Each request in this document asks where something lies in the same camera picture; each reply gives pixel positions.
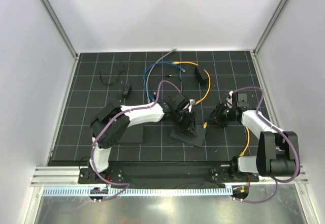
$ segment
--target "black block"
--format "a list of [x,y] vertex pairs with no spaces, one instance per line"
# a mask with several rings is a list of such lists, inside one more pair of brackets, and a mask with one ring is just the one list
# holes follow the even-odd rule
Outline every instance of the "black block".
[[124,85],[123,86],[122,98],[127,99],[128,96],[130,95],[131,91],[132,91],[132,86],[130,84],[127,83],[126,85]]
[[209,81],[208,75],[206,74],[204,69],[201,68],[200,66],[195,67],[194,74],[197,80],[199,81],[200,85],[206,85],[208,83]]

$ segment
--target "gray cable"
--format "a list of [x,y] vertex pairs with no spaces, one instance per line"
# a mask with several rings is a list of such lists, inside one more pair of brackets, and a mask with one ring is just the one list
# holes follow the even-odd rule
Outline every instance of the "gray cable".
[[[171,53],[173,53],[174,51],[176,51],[177,49],[175,48],[175,49],[172,49],[170,52],[168,52],[166,55],[163,55],[158,61],[156,61],[156,63],[157,62],[160,62],[164,57],[166,57],[166,56],[168,56],[169,54],[171,54]],[[149,71],[149,73],[148,73],[148,77],[147,77],[147,82],[146,82],[146,88],[147,88],[147,102],[148,103],[150,103],[151,102],[151,100],[150,100],[150,98],[149,98],[149,89],[148,89],[148,81],[149,81],[149,76],[150,76],[150,74],[151,74],[151,71],[152,71],[152,69],[155,67],[155,65],[154,66],[152,66],[152,68],[150,69],[150,71]]]

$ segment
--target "small black object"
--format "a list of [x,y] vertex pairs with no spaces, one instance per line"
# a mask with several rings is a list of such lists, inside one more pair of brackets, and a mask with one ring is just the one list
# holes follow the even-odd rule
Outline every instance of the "small black object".
[[233,188],[233,195],[232,197],[238,198],[238,199],[245,199],[247,198],[249,194],[249,188],[247,187],[234,187]]
[[[90,190],[91,195],[107,195],[108,189],[105,188],[100,188],[100,187],[94,187],[92,190]],[[89,196],[92,200],[102,200],[103,197],[101,196]]]
[[195,66],[194,74],[197,77],[200,85],[206,85],[209,81],[208,75],[200,66]]
[[132,86],[130,84],[127,83],[126,85],[124,85],[123,92],[122,92],[122,98],[127,99],[128,96],[130,95],[131,91],[132,91]]

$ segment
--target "aluminum frame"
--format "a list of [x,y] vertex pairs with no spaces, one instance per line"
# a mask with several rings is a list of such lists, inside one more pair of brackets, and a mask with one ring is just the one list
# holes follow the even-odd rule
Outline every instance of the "aluminum frame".
[[46,160],[46,165],[49,163],[51,157],[52,157],[52,154],[53,154],[53,150],[54,150],[54,147],[55,147],[55,141],[56,141],[56,138],[58,136],[58,132],[59,132],[59,129],[60,129],[60,123],[61,123],[61,120],[63,118],[63,113],[64,113],[64,108],[67,104],[67,101],[68,101],[68,97],[69,97],[69,93],[70,93],[70,88],[72,86],[72,82],[73,82],[73,77],[74,77],[74,74],[76,72],[76,68],[77,68],[77,64],[78,64],[78,61],[79,61],[79,58],[80,58],[80,55],[78,54],[72,67],[71,67],[71,70],[70,70],[70,76],[69,76],[69,80],[68,80],[68,85],[67,85],[67,88],[66,88],[66,91],[64,92],[64,96],[62,98],[62,101],[61,101],[61,105],[60,105],[60,109],[59,109],[59,115],[57,117],[57,121],[56,121],[56,124],[55,124],[55,128],[54,128],[54,131],[53,131],[53,134],[51,136],[51,148],[50,148],[50,152],[47,156],[47,160]]
[[66,31],[64,30],[64,28],[62,27],[59,19],[57,18],[57,16],[56,16],[56,14],[55,14],[49,0],[40,0],[40,1],[43,4],[43,7],[46,10],[47,14],[49,15],[50,19],[52,20],[53,25],[55,26],[55,28],[59,32],[62,40],[65,43],[65,45],[69,49],[69,52],[71,53],[72,57],[74,59],[76,59],[78,54],[77,54],[75,48],[73,47],[72,43],[70,42],[70,39],[69,39]]
[[274,27],[274,25],[276,24],[277,20],[279,19],[281,13],[283,12],[286,4],[288,3],[289,0],[280,0],[278,6],[276,7],[269,23],[267,24],[266,28],[263,31],[262,36],[260,37],[256,48],[254,50],[254,54],[258,54],[259,51],[261,50],[265,40],[268,38],[272,28]]

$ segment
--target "blue cable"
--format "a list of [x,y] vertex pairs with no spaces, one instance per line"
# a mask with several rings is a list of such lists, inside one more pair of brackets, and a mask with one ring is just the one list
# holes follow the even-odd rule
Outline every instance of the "blue cable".
[[[173,66],[175,66],[175,67],[178,67],[179,70],[181,70],[182,72],[185,73],[185,69],[184,69],[184,68],[182,68],[182,67],[180,67],[180,66],[178,66],[178,65],[176,65],[176,64],[173,64],[173,63],[171,63],[171,62],[160,61],[160,62],[154,63],[154,64],[152,64],[150,67],[147,68],[147,70],[144,72],[143,77],[142,77],[142,86],[143,86],[143,89],[144,89],[145,92],[147,92],[147,89],[148,89],[148,88],[146,88],[146,85],[145,85],[146,74],[147,74],[147,72],[149,71],[150,68],[152,68],[153,66],[155,66],[155,65],[157,65],[157,64],[170,64],[170,65],[173,65]],[[149,94],[149,98],[150,98],[151,100],[154,99],[154,97],[153,97],[151,94]]]

